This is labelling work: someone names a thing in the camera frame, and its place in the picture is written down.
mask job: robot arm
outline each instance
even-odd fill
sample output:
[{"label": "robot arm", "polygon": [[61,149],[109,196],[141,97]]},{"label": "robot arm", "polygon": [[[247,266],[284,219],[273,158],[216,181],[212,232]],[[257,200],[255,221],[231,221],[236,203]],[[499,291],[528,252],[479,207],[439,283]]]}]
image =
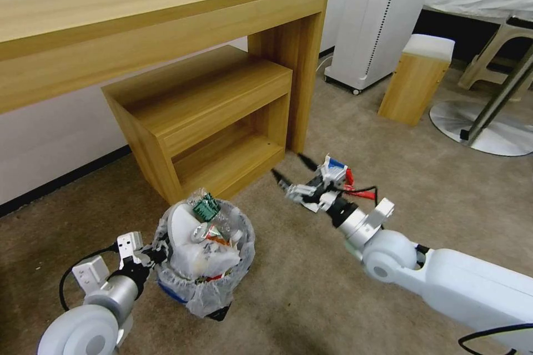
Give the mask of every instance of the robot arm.
[{"label": "robot arm", "polygon": [[343,177],[336,161],[337,181],[324,183],[324,165],[307,185],[293,185],[277,171],[278,184],[286,197],[303,204],[309,202],[324,210],[333,226],[345,237],[345,246],[361,263],[365,272],[383,283],[395,283],[417,295],[434,310],[480,332],[471,338],[492,336],[516,351],[533,353],[533,278],[494,265],[467,254],[433,250],[411,242],[403,234],[383,229],[393,213],[387,199],[368,215],[342,197]]},{"label": "robot arm", "polygon": [[38,355],[118,353],[133,325],[133,304],[142,294],[153,267],[167,259],[168,249],[143,247],[139,232],[119,236],[113,247],[120,254],[119,269],[113,273],[109,273],[100,255],[72,268],[85,299],[81,306],[68,310],[48,327]]}]

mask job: clear plastic bag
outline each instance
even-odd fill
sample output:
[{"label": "clear plastic bag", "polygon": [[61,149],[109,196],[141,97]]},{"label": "clear plastic bag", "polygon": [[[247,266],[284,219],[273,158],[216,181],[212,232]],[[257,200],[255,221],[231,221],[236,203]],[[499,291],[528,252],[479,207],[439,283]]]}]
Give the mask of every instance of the clear plastic bag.
[{"label": "clear plastic bag", "polygon": [[[154,247],[166,239],[167,221],[173,209],[184,202],[191,204],[191,201],[198,198],[198,193],[193,194],[188,200],[173,205],[164,213],[155,231],[152,242]],[[233,290],[248,272],[255,256],[255,232],[248,217],[229,201],[217,200],[217,203],[220,206],[220,215],[217,217],[230,220],[242,232],[242,237],[237,244],[242,259],[239,264],[233,267],[226,276],[203,283],[196,283],[179,276],[167,262],[155,267],[158,282],[165,292],[184,303],[192,314],[202,318],[230,305],[233,300]]]}]

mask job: carpet floor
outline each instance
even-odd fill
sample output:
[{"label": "carpet floor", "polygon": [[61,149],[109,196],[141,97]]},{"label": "carpet floor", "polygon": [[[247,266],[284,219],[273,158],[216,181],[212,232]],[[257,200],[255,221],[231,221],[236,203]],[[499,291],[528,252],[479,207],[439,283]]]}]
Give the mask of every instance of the carpet floor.
[{"label": "carpet floor", "polygon": [[[349,164],[357,186],[377,185],[395,203],[387,227],[432,248],[447,247],[533,276],[533,158],[480,153],[448,139],[425,114],[410,128],[378,117],[389,80],[355,97],[317,75],[305,152]],[[456,86],[450,69],[433,102],[486,102],[489,92]],[[508,113],[533,123],[533,93]],[[311,174],[287,153],[278,169]],[[121,354],[461,354],[469,330],[416,295],[371,280],[329,218],[284,200],[266,174],[232,201],[251,219],[256,258],[226,319],[198,319],[153,276],[134,308]],[[369,211],[372,203],[360,199]],[[0,219],[0,353],[32,354],[62,313],[57,284],[81,256],[139,230],[153,237],[167,204],[128,155]],[[112,269],[114,255],[104,257]],[[83,299],[73,278],[72,306]],[[489,340],[480,351],[505,349]]]}]

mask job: wooden shelf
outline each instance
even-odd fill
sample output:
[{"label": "wooden shelf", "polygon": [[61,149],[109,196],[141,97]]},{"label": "wooden shelf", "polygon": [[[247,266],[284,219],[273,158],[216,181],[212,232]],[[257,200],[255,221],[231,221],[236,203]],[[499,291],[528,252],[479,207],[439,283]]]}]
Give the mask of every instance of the wooden shelf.
[{"label": "wooden shelf", "polygon": [[281,161],[284,152],[250,126],[237,123],[175,159],[174,167],[185,192],[205,187],[228,198]]},{"label": "wooden shelf", "polygon": [[283,159],[292,71],[231,46],[102,88],[146,180],[173,204],[228,198]]},{"label": "wooden shelf", "polygon": [[291,71],[232,46],[109,85],[174,156],[290,90]]}]

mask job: power cord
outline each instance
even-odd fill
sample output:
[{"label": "power cord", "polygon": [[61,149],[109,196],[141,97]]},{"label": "power cord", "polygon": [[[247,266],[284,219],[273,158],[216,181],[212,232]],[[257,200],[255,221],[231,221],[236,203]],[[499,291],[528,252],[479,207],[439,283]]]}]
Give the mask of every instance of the power cord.
[{"label": "power cord", "polygon": [[343,192],[354,193],[354,192],[363,192],[363,191],[370,191],[370,190],[374,191],[374,206],[378,206],[379,199],[378,199],[378,187],[377,186],[365,187],[364,189],[343,190]]},{"label": "power cord", "polygon": [[321,67],[322,65],[324,65],[324,63],[325,63],[327,60],[329,60],[330,58],[333,58],[333,56],[330,55],[329,57],[324,58],[324,59],[322,60],[322,62],[318,65],[318,67],[316,68],[316,71],[315,71],[315,72],[318,72],[318,70],[320,69],[320,67]]},{"label": "power cord", "polygon": [[[464,343],[467,341],[476,339],[476,338],[488,337],[488,336],[492,336],[494,334],[499,334],[499,333],[509,333],[513,331],[527,330],[531,328],[533,328],[533,323],[521,323],[521,324],[512,324],[510,326],[496,327],[496,328],[468,334],[467,336],[459,338],[457,342],[462,349],[471,353],[472,355],[483,355],[479,353],[478,351],[475,351],[467,347]],[[505,353],[505,355],[514,355],[515,353],[516,353],[516,350],[512,348],[509,352]]]},{"label": "power cord", "polygon": [[65,295],[64,295],[64,292],[63,292],[63,287],[65,285],[65,280],[67,279],[67,276],[71,272],[72,268],[74,266],[76,266],[77,264],[79,264],[80,262],[82,262],[82,261],[84,261],[84,260],[86,260],[88,258],[92,258],[92,257],[95,257],[97,255],[100,255],[100,254],[102,254],[104,252],[118,252],[117,243],[114,242],[109,247],[103,248],[103,249],[98,250],[98,251],[91,252],[89,255],[85,255],[83,258],[81,258],[78,261],[76,261],[75,263],[73,263],[72,266],[65,271],[63,276],[61,276],[61,280],[59,280],[59,302],[61,303],[61,306],[63,307],[65,312],[69,311],[70,308],[68,307],[68,305],[67,305],[67,303],[65,301]]}]

